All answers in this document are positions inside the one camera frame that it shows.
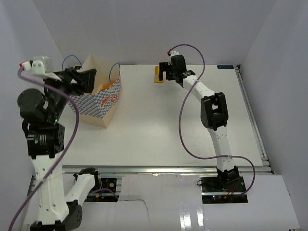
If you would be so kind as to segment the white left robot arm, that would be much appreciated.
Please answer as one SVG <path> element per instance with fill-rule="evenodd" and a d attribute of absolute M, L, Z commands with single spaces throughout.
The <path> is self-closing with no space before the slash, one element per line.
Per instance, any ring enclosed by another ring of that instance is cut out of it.
<path fill-rule="evenodd" d="M 90 192 L 97 192 L 102 186 L 98 170 L 89 167 L 74 175 L 75 183 L 65 193 L 62 160 L 70 143 L 64 142 L 65 128 L 59 123 L 72 96 L 93 91 L 96 70 L 79 72 L 68 68 L 55 75 L 42 81 L 43 91 L 26 89 L 17 99 L 37 180 L 33 194 L 38 196 L 39 209 L 30 226 L 32 231 L 77 229 L 82 222 L 84 201 Z"/>

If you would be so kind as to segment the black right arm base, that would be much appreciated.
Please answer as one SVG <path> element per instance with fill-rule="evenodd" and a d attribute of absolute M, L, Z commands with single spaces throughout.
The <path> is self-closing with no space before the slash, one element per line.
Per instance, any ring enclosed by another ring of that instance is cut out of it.
<path fill-rule="evenodd" d="M 218 177 L 203 177 L 196 182 L 201 188 L 203 204 L 242 204 L 248 203 L 243 177 L 222 185 Z"/>

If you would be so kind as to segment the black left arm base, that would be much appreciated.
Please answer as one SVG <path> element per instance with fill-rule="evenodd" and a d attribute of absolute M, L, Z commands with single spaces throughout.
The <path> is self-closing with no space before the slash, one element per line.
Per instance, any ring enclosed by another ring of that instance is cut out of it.
<path fill-rule="evenodd" d="M 117 178 L 101 178 L 101 188 L 109 189 L 109 191 L 96 192 L 87 197 L 87 202 L 117 202 Z"/>

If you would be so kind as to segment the yellow snack bar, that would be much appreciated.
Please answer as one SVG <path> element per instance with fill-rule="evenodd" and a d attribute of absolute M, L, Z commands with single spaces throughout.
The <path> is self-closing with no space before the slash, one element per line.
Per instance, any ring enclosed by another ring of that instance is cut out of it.
<path fill-rule="evenodd" d="M 162 82 L 164 82 L 164 78 L 162 79 L 159 78 L 159 66 L 156 66 L 154 71 L 154 83 L 162 83 Z"/>

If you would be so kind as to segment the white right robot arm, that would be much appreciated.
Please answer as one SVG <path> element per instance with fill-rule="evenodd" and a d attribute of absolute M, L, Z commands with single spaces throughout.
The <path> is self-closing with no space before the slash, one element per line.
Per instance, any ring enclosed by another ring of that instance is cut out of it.
<path fill-rule="evenodd" d="M 159 79 L 166 73 L 166 80 L 174 80 L 192 94 L 200 103 L 200 119 L 208 130 L 217 160 L 217 185 L 223 192 L 230 191 L 239 179 L 239 171 L 231 156 L 227 137 L 227 121 L 229 119 L 226 97 L 222 92 L 214 92 L 197 79 L 192 70 L 188 70 L 183 55 L 171 51 L 168 62 L 158 65 Z"/>

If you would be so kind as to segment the orange candy bag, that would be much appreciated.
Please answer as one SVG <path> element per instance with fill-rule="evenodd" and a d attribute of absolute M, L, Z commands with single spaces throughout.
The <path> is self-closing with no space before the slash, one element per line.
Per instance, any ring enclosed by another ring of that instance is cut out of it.
<path fill-rule="evenodd" d="M 103 87 L 101 88 L 100 91 L 104 91 L 104 90 L 108 90 L 109 88 L 111 88 L 113 86 L 113 82 L 112 83 L 108 83 L 108 84 L 105 84 L 103 85 Z"/>

